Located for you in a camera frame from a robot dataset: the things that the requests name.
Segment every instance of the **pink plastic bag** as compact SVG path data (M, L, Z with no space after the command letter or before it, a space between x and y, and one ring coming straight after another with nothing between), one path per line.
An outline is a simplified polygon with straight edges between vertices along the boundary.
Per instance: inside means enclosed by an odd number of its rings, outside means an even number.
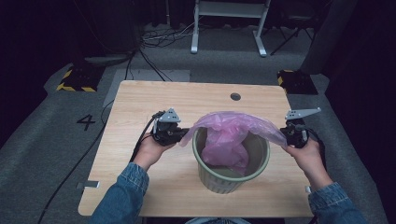
M269 120L233 111L213 112L201 117L180 141L182 147L192 139L198 128L207 128L202 159L211 165L224 165L243 175L248 166L248 153L242 142L248 133L285 147L286 137Z

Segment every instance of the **number 4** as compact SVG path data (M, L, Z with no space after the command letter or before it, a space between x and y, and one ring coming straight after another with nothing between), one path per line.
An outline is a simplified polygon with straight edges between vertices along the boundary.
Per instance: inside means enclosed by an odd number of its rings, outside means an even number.
M77 123L85 124L85 129L84 129L84 131L87 131L87 130L88 130L88 127L90 126L90 124L96 122L96 121L91 121L91 120L92 120L92 115L89 114L89 115L85 116L84 118L79 119L79 120L77 121Z

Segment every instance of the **white shelf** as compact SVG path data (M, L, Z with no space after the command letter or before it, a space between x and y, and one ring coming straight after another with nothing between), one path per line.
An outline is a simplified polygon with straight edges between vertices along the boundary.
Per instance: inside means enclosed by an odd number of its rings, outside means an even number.
M194 33L192 35L191 53L195 54L198 52L199 16L223 16L260 18L259 30L254 31L253 36L260 55L262 57L267 56L267 52L262 43L261 34L270 3L271 0L265 0L265 4L206 2L195 0Z
M199 15L261 18L264 4L206 2L199 3Z

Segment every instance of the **denim jacket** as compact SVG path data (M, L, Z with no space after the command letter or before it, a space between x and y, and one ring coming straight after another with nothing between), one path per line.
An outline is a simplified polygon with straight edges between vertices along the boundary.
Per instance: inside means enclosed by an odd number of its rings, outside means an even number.
M148 186L147 173L138 165L129 163L96 207L90 223L135 223ZM311 193L308 200L320 224L367 223L338 183ZM210 218L205 223L239 223L234 220Z

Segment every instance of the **green wastebasket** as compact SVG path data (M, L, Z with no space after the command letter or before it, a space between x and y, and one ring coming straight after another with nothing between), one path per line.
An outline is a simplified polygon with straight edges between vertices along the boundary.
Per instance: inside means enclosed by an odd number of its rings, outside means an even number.
M245 176L241 176L226 166L206 164L201 159L206 138L207 128L197 129L192 138L192 150L198 161L198 173L201 181L213 192L226 194L235 191L243 183L261 174L268 164L270 158L268 140L252 133L249 133L242 142L249 157Z

